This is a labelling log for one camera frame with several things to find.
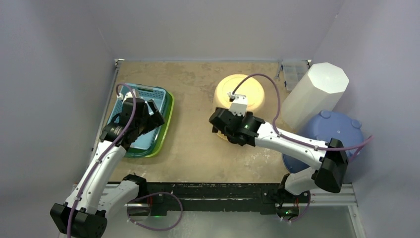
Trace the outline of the lime green tray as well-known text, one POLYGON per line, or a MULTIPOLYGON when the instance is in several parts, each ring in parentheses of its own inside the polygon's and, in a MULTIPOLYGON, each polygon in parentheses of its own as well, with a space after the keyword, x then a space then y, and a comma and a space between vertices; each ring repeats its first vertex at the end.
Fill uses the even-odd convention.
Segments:
POLYGON ((157 137, 157 140, 153 149, 144 156, 145 158, 156 156, 163 148, 163 144, 167 137, 169 126, 171 123, 171 118, 173 115, 174 104, 175 104, 174 96, 170 92, 167 92, 166 94, 166 102, 167 102, 167 105, 165 108, 165 116, 164 116, 165 124, 161 127, 161 130, 158 134, 158 137, 157 137))

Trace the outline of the dark green tray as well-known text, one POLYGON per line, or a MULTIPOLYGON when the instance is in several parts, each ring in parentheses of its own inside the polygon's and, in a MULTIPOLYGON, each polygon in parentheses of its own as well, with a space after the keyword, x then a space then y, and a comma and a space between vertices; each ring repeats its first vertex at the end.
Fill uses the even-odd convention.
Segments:
POLYGON ((148 152, 150 152, 154 145, 155 145, 156 141, 154 142, 154 144, 152 145, 151 148, 149 148, 148 150, 133 150, 133 149, 128 149, 128 151, 126 152, 125 156, 127 158, 143 158, 146 154, 148 154, 148 152))

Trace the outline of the cream printed bucket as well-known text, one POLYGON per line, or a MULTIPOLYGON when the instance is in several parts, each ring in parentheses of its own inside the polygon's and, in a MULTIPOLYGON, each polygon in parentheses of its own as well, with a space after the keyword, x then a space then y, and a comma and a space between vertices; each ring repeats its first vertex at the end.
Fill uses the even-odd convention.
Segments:
POLYGON ((229 102, 228 93, 246 95, 248 99, 247 111, 245 118, 242 121, 239 132, 246 137, 245 140, 228 140, 223 134, 218 131, 218 134, 223 139, 232 144, 240 146, 250 145, 255 146, 255 139, 258 137, 258 129, 263 123, 263 119, 258 117, 258 112, 262 109, 265 103, 265 92, 262 85, 250 75, 233 74, 219 82, 214 92, 213 108, 229 109, 231 102, 229 102))

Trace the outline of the blue round bucket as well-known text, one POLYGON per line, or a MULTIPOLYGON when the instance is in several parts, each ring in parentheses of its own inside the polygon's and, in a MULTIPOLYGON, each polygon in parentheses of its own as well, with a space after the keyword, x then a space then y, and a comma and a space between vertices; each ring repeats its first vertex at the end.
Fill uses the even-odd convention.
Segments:
POLYGON ((335 138, 344 147, 350 147, 364 142, 361 127, 362 124, 357 119, 343 113, 322 110, 298 130, 298 135, 327 142, 335 138))

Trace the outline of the white octagonal large container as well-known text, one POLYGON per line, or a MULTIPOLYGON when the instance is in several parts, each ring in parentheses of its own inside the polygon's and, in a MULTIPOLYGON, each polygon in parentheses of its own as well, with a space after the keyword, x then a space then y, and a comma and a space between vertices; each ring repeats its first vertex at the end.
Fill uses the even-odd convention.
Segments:
POLYGON ((282 120, 299 130, 320 111, 334 109, 348 84, 342 68, 328 62, 313 64, 283 101, 282 120))

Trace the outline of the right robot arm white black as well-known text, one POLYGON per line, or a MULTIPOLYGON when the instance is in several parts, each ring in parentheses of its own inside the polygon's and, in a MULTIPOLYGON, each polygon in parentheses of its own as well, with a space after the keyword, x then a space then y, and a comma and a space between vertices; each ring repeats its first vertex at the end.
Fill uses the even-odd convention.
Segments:
POLYGON ((291 201, 301 193, 320 188, 339 193, 348 166, 343 143, 335 138, 330 141, 308 139, 283 131, 251 112, 235 115, 228 109, 217 108, 210 116, 213 132, 221 132, 232 144, 267 148, 289 155, 308 168, 284 176, 278 188, 279 198, 291 201))

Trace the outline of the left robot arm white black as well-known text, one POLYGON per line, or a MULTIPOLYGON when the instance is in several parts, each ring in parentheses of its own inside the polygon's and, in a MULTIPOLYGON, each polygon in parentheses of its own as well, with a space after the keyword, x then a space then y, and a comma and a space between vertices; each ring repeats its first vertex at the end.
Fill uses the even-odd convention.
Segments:
POLYGON ((127 202, 141 203, 148 196, 147 181, 127 175, 116 190, 103 191, 120 160, 138 137, 164 124, 154 101, 122 100, 122 108, 102 129, 95 155, 76 188, 63 203, 55 203, 50 215, 58 230, 69 238, 100 238, 108 219, 127 202))

